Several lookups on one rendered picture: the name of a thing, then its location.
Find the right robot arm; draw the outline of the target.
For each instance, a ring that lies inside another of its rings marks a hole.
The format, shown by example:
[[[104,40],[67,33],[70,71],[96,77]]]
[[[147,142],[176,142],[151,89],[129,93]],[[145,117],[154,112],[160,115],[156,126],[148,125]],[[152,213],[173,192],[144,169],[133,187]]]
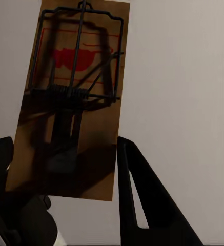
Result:
[[[0,246],[67,246],[49,196],[5,191],[8,171],[0,179]]]

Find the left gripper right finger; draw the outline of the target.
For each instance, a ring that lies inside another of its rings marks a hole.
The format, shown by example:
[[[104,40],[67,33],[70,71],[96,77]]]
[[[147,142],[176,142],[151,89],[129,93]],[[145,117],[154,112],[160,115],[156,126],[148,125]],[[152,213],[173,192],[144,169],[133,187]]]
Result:
[[[121,246],[203,246],[137,145],[117,138]],[[131,171],[149,229],[137,225]]]

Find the mousetrap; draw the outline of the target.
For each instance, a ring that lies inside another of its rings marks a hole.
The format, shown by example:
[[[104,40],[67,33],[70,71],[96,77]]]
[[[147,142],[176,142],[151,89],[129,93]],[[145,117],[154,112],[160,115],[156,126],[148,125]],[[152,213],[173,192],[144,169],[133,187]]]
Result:
[[[42,0],[5,191],[112,201],[129,11]]]

